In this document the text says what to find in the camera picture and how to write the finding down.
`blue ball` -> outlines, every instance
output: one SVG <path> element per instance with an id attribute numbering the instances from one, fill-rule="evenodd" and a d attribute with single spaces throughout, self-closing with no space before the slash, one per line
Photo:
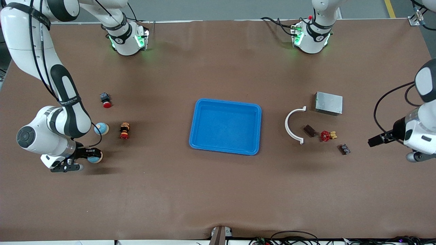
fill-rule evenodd
<path id="1" fill-rule="evenodd" d="M 104 122 L 99 122 L 95 126 L 100 130 L 100 133 L 102 135 L 107 134 L 107 132 L 109 131 L 109 126 Z M 94 132 L 96 134 L 99 134 L 99 131 L 97 130 L 97 128 L 94 127 Z"/>
<path id="2" fill-rule="evenodd" d="M 99 157 L 88 157 L 88 161 L 90 163 L 97 163 L 100 161 L 100 158 Z"/>

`plastic tray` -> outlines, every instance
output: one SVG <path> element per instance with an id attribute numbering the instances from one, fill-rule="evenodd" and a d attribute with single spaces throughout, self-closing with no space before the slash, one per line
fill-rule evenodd
<path id="1" fill-rule="evenodd" d="M 256 104 L 199 99 L 189 144 L 195 149 L 255 155 L 261 116 L 262 109 Z"/>

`wire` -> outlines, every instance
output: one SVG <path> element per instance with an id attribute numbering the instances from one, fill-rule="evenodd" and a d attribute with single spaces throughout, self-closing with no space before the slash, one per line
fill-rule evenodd
<path id="1" fill-rule="evenodd" d="M 315 238 L 315 242 L 317 243 L 317 245 L 320 244 L 320 243 L 319 243 L 319 239 L 318 239 L 318 237 L 316 237 L 316 236 L 315 236 L 314 234 L 312 234 L 312 233 L 305 232 L 305 231 L 279 231 L 279 232 L 274 233 L 274 234 L 270 237 L 270 240 L 272 240 L 274 236 L 276 236 L 276 235 L 278 235 L 278 234 L 282 234 L 282 233 L 302 233 L 302 234 L 307 234 L 307 235 L 313 236 L 313 237 Z M 301 237 L 301 236 L 297 236 L 297 237 L 286 237 L 286 238 L 302 238 L 300 242 L 303 242 L 304 239 L 309 240 L 309 241 L 311 240 L 311 239 L 307 239 L 307 238 L 304 238 L 304 237 Z"/>
<path id="2" fill-rule="evenodd" d="M 100 129 L 97 128 L 97 126 L 96 126 L 93 122 L 91 122 L 91 124 L 92 124 L 92 125 L 94 126 L 94 128 L 96 128 L 97 131 L 99 132 L 100 140 L 99 140 L 96 144 L 93 144 L 93 145 L 90 145 L 90 146 L 81 146 L 81 147 L 77 147 L 77 149 L 90 148 L 90 147 L 97 146 L 98 144 L 101 143 L 101 141 L 102 141 L 102 139 L 103 139 L 102 132 L 100 132 Z"/>
<path id="3" fill-rule="evenodd" d="M 413 7 L 415 7 L 415 5 L 418 5 L 418 7 L 428 9 L 424 4 L 420 4 L 420 3 L 418 3 L 416 0 L 410 0 L 410 1 L 412 2 Z"/>
<path id="4" fill-rule="evenodd" d="M 130 3 L 129 3 L 129 2 L 127 2 L 127 5 L 129 6 L 130 10 L 132 11 L 132 14 L 133 14 L 133 17 L 135 18 L 135 20 L 138 21 L 138 19 L 136 18 L 136 14 L 135 14 L 135 12 L 133 11 L 132 7 L 130 6 Z"/>
<path id="5" fill-rule="evenodd" d="M 42 13 L 42 2 L 39 3 L 39 12 Z M 59 101 L 59 98 L 55 95 L 55 92 L 53 91 L 53 86 L 51 85 L 50 76 L 48 75 L 47 70 L 47 63 L 45 62 L 45 50 L 44 50 L 44 34 L 43 34 L 43 27 L 44 25 L 40 22 L 39 23 L 39 30 L 41 32 L 41 57 L 42 57 L 42 63 L 44 64 L 44 70 L 45 70 L 45 76 L 48 80 L 48 85 L 50 86 L 51 95 L 56 99 L 56 101 Z"/>
<path id="6" fill-rule="evenodd" d="M 309 25 L 309 24 L 310 24 L 310 22 L 306 22 L 306 21 L 305 21 L 303 18 L 301 18 L 301 17 L 299 18 L 299 20 L 302 21 L 302 22 L 304 22 L 306 25 Z"/>
<path id="7" fill-rule="evenodd" d="M 260 18 L 260 19 L 261 19 L 261 20 L 269 20 L 269 21 L 273 22 L 273 23 L 276 24 L 276 25 L 280 25 L 277 21 L 271 19 L 270 17 L 262 17 L 262 18 Z M 288 26 L 288 25 L 283 25 L 283 24 L 282 24 L 282 26 L 283 26 L 283 27 L 286 27 L 286 28 L 291 28 L 291 26 Z"/>
<path id="8" fill-rule="evenodd" d="M 430 27 L 427 27 L 426 25 L 422 25 L 422 27 L 424 27 L 425 29 L 427 29 L 429 31 L 436 31 L 435 28 L 430 28 Z"/>
<path id="9" fill-rule="evenodd" d="M 33 1 L 34 0 L 31 0 L 30 1 L 30 7 L 32 7 L 33 8 Z M 34 60 L 34 62 L 35 62 L 35 66 L 36 66 L 36 70 L 38 71 L 38 74 L 39 74 L 39 78 L 41 79 L 41 81 L 42 81 L 42 83 L 44 84 L 44 86 L 45 86 L 45 88 L 47 89 L 47 91 L 54 97 L 54 94 L 53 94 L 53 92 L 50 90 L 50 88 L 47 86 L 47 84 L 45 83 L 45 81 L 44 81 L 44 78 L 42 77 L 42 74 L 41 74 L 41 71 L 40 71 L 40 69 L 39 69 L 39 65 L 38 65 L 38 60 L 36 59 L 36 51 L 35 51 L 35 44 L 34 44 L 34 42 L 33 42 L 33 32 L 32 32 L 32 28 L 33 28 L 33 26 L 32 26 L 32 15 L 31 14 L 29 14 L 29 35 L 30 35 L 30 45 L 31 45 L 31 48 L 32 48 L 32 54 L 33 54 L 33 60 Z"/>
<path id="10" fill-rule="evenodd" d="M 410 87 L 407 88 L 406 92 L 404 93 L 404 99 L 406 100 L 406 102 L 407 102 L 409 105 L 411 105 L 411 106 L 415 106 L 415 107 L 419 107 L 419 106 L 422 106 L 422 105 L 414 104 L 414 103 L 410 102 L 410 100 L 409 100 L 409 98 L 408 98 L 409 91 L 410 91 L 414 86 L 415 86 L 415 84 L 413 84 L 412 86 L 410 86 Z"/>
<path id="11" fill-rule="evenodd" d="M 133 19 L 133 18 L 129 18 L 129 17 L 126 17 L 126 19 L 128 19 L 128 20 L 134 20 L 134 21 L 136 21 L 136 22 L 147 21 L 147 20 L 135 20 L 135 19 Z"/>
<path id="12" fill-rule="evenodd" d="M 401 86 L 398 86 L 398 87 L 396 87 L 396 88 L 394 88 L 394 89 L 391 89 L 390 91 L 388 91 L 387 93 L 385 93 L 382 97 L 380 97 L 380 99 L 377 101 L 377 103 L 375 104 L 375 107 L 374 107 L 374 121 L 375 121 L 375 124 L 377 124 L 377 126 L 387 135 L 387 136 L 389 136 L 390 138 L 392 138 L 392 139 L 394 139 L 395 141 L 397 141 L 398 143 L 400 143 L 400 144 L 403 144 L 403 142 L 401 142 L 401 141 L 399 141 L 397 138 L 395 138 L 395 137 L 393 137 L 392 135 L 390 135 L 381 125 L 380 125 L 380 123 L 378 123 L 378 120 L 377 120 L 377 116 L 376 116 L 376 114 L 377 114 L 377 108 L 378 108 L 378 105 L 380 104 L 380 102 L 386 97 L 386 96 L 388 96 L 390 93 L 392 93 L 392 92 L 394 92 L 394 91 L 396 91 L 396 90 L 399 90 L 400 88 L 404 88 L 404 87 L 406 87 L 406 86 L 409 86 L 409 85 L 412 85 L 414 82 L 408 82 L 408 83 L 406 83 L 406 84 L 403 84 L 403 85 L 401 85 Z"/>
<path id="13" fill-rule="evenodd" d="M 285 28 L 283 27 L 282 22 L 280 22 L 280 19 L 279 19 L 279 18 L 277 18 L 277 22 L 280 24 L 280 27 L 282 28 L 282 30 L 283 30 L 286 34 L 288 34 L 289 36 L 293 36 L 293 37 L 296 37 L 296 36 L 297 36 L 297 34 L 292 34 L 292 33 L 290 33 L 290 32 L 287 32 L 287 31 L 285 30 Z"/>
<path id="14" fill-rule="evenodd" d="M 106 13 L 108 13 L 108 15 L 113 19 L 113 20 L 115 20 L 115 22 L 117 22 L 118 24 L 121 24 L 120 22 L 118 22 L 113 16 L 112 16 L 112 14 L 111 13 L 109 13 L 109 11 L 98 1 L 98 0 L 94 0 L 95 2 L 97 2 L 99 5 L 100 5 L 100 7 L 102 7 L 103 9 L 104 9 L 104 11 L 106 12 Z"/>

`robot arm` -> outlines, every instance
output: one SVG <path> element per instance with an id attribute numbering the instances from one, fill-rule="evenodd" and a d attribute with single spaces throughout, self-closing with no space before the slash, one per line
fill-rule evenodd
<path id="1" fill-rule="evenodd" d="M 50 11 L 51 1 L 43 1 L 43 14 L 50 20 L 58 20 Z M 67 4 L 68 9 L 64 13 L 64 18 L 69 11 L 77 17 L 79 6 Z M 34 8 L 39 9 L 41 2 L 34 1 Z M 53 47 L 48 27 L 34 17 L 31 18 L 31 27 L 29 26 L 29 14 L 20 10 L 25 4 L 15 1 L 12 7 L 6 6 L 1 11 L 2 30 L 10 55 L 18 68 L 22 71 L 44 80 L 47 87 L 52 88 L 53 93 L 59 99 L 62 108 L 54 110 L 49 115 L 50 129 L 62 135 L 72 138 L 79 138 L 85 135 L 91 127 L 91 119 L 86 112 L 76 86 L 68 70 L 62 65 L 58 55 Z M 31 35 L 35 57 L 31 48 Z"/>
<path id="2" fill-rule="evenodd" d="M 415 76 L 415 86 L 424 104 L 397 120 L 387 134 L 368 140 L 371 147 L 395 139 L 403 140 L 403 144 L 413 150 L 406 156 L 409 162 L 436 157 L 436 59 L 420 68 Z"/>
<path id="3" fill-rule="evenodd" d="M 17 134 L 25 150 L 42 154 L 42 162 L 52 172 L 81 170 L 78 158 L 101 160 L 97 148 L 84 148 L 74 141 L 91 128 L 77 88 L 68 70 L 59 60 L 49 34 L 51 21 L 71 21 L 80 7 L 102 21 L 113 47 L 122 55 L 132 55 L 146 47 L 148 33 L 118 9 L 127 1 L 115 0 L 2 0 L 2 30 L 12 59 L 22 71 L 42 80 L 61 107 L 42 108 Z"/>
<path id="4" fill-rule="evenodd" d="M 294 46 L 308 54 L 320 52 L 327 45 L 330 31 L 336 22 L 336 11 L 347 0 L 312 0 L 314 15 L 295 25 Z"/>

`yellow floor stripe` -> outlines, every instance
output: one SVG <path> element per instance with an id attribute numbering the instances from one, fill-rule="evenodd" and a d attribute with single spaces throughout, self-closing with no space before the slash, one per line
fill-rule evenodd
<path id="1" fill-rule="evenodd" d="M 385 0 L 386 8 L 388 9 L 389 17 L 395 18 L 394 9 L 392 8 L 391 0 Z"/>

